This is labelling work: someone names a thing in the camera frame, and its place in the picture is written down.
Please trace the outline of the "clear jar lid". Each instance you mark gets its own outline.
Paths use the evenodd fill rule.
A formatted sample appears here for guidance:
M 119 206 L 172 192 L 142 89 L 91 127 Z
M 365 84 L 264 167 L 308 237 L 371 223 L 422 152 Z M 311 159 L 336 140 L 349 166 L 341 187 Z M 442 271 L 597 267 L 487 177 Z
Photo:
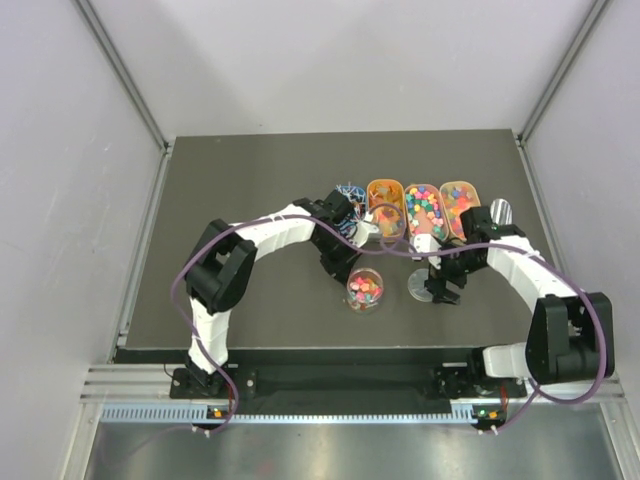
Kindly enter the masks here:
M 429 270 L 427 268 L 420 268 L 415 270 L 408 278 L 407 288 L 411 296 L 420 302 L 430 303 L 433 301 L 433 295 L 426 287 L 426 282 L 429 279 Z

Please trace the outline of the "clear plastic jar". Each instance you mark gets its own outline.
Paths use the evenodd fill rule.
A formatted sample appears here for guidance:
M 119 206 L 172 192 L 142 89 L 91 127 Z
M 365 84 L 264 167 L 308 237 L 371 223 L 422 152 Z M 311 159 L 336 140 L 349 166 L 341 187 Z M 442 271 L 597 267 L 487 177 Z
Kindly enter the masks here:
M 357 268 L 346 283 L 346 303 L 351 310 L 364 313 L 376 308 L 384 294 L 381 275 L 370 268 Z

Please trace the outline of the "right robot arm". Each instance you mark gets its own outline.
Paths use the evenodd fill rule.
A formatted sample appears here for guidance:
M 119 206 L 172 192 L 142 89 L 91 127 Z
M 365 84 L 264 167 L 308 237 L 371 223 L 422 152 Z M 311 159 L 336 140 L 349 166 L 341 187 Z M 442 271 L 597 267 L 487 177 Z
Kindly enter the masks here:
M 615 370 L 611 300 L 560 277 L 519 227 L 495 223 L 489 208 L 472 207 L 461 221 L 463 242 L 429 239 L 416 244 L 430 263 L 423 285 L 433 302 L 457 304 L 469 275 L 490 268 L 532 314 L 525 341 L 474 350 L 466 372 L 469 388 L 487 396 L 504 378 L 551 385 L 610 377 Z

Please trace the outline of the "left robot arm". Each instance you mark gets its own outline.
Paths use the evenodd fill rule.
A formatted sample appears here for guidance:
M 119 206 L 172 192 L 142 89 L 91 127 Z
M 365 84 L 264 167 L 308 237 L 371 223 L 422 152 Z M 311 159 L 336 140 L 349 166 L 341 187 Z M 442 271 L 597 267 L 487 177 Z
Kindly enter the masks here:
M 256 261 L 297 243 L 312 243 L 325 272 L 347 283 L 359 253 L 342 232 L 356 219 L 354 203 L 337 190 L 325 199 L 298 199 L 282 210 L 244 224 L 220 219 L 207 225 L 187 262 L 186 293 L 196 331 L 187 366 L 192 384 L 205 396 L 226 387 L 221 367 L 228 360 L 227 333 L 231 310 L 244 296 Z

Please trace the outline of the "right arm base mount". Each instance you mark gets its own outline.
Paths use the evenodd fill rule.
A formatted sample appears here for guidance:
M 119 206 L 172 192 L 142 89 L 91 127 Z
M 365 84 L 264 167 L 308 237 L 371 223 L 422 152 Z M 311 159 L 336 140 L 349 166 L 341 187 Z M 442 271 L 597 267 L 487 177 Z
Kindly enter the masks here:
M 435 386 L 448 399 L 520 399 L 527 395 L 523 383 L 515 378 L 494 378 L 486 373 L 481 348 L 473 348 L 463 362 L 434 368 Z

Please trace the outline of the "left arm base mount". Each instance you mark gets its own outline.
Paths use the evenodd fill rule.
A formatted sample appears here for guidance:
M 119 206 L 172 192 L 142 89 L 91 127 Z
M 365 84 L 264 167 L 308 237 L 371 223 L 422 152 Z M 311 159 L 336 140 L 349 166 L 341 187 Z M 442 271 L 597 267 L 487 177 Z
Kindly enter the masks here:
M 169 370 L 166 363 L 163 363 L 162 368 L 163 372 L 170 378 L 170 399 L 221 400 L 226 398 L 230 401 L 235 399 L 230 383 L 218 372 L 208 374 L 191 363 L 179 365 L 172 371 Z

